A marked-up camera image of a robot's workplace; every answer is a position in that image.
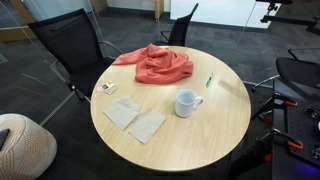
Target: wooden tabletop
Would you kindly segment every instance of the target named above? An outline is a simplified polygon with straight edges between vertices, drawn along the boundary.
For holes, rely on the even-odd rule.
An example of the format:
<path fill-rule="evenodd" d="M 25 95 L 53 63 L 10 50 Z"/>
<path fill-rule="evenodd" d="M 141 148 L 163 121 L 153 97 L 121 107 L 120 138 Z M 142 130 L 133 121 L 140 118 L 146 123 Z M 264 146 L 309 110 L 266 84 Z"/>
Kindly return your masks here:
<path fill-rule="evenodd" d="M 185 171 L 216 162 L 231 152 L 248 128 L 251 105 L 241 79 L 222 61 L 191 48 L 169 49 L 189 55 L 194 63 L 191 77 L 174 84 L 144 84 L 134 79 L 136 65 L 110 66 L 92 93 L 91 114 L 100 137 L 124 159 L 153 170 Z M 206 88 L 211 73 L 213 78 Z M 97 87 L 108 81 L 118 89 L 112 95 L 98 92 Z M 204 102 L 190 117 L 180 118 L 174 110 L 175 95 L 185 88 Z M 113 100 L 126 95 L 142 105 L 140 112 L 151 108 L 166 117 L 145 145 L 128 132 L 136 121 L 122 131 L 103 113 Z"/>

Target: chair backrest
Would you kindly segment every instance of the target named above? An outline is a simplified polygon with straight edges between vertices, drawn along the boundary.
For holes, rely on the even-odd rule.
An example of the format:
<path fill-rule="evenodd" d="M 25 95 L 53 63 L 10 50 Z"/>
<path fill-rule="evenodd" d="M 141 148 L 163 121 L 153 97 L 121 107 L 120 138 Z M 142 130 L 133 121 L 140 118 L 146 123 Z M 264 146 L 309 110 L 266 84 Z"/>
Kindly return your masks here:
<path fill-rule="evenodd" d="M 168 45 L 185 46 L 185 40 L 187 36 L 187 30 L 193 13 L 198 8 L 199 3 L 197 3 L 192 12 L 184 17 L 178 18 L 173 25 L 170 33 Z"/>
<path fill-rule="evenodd" d="M 84 9 L 28 26 L 70 74 L 102 58 L 97 35 Z"/>

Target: napkin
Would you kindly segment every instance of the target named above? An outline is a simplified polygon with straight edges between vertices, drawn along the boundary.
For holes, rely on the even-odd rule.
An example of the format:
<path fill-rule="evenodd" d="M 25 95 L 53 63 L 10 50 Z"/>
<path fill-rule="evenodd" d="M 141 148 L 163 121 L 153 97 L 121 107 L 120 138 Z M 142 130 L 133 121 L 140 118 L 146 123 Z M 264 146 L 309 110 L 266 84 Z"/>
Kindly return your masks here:
<path fill-rule="evenodd" d="M 146 144 L 165 119 L 154 110 L 148 110 L 129 132 L 143 144 Z"/>
<path fill-rule="evenodd" d="M 114 101 L 103 113 L 124 130 L 139 114 L 140 108 L 141 105 L 135 103 L 129 96 L 124 96 Z"/>

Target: coral sweater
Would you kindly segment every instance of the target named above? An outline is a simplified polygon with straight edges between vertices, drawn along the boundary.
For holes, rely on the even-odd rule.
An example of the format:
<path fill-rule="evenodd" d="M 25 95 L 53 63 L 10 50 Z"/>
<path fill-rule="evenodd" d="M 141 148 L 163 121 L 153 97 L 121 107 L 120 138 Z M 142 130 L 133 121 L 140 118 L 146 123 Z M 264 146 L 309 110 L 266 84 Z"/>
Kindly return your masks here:
<path fill-rule="evenodd" d="M 146 48 L 122 54 L 113 65 L 137 64 L 136 81 L 169 84 L 192 75 L 193 63 L 183 53 L 150 44 Z"/>

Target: pen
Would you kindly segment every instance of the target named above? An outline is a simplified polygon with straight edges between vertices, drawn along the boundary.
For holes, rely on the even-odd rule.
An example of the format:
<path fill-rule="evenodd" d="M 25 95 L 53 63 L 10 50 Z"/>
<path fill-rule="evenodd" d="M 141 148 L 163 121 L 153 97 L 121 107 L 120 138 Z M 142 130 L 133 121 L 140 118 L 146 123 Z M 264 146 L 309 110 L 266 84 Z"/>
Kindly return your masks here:
<path fill-rule="evenodd" d="M 206 88 L 209 87 L 212 77 L 213 77 L 213 73 L 211 73 L 211 75 L 206 83 Z"/>

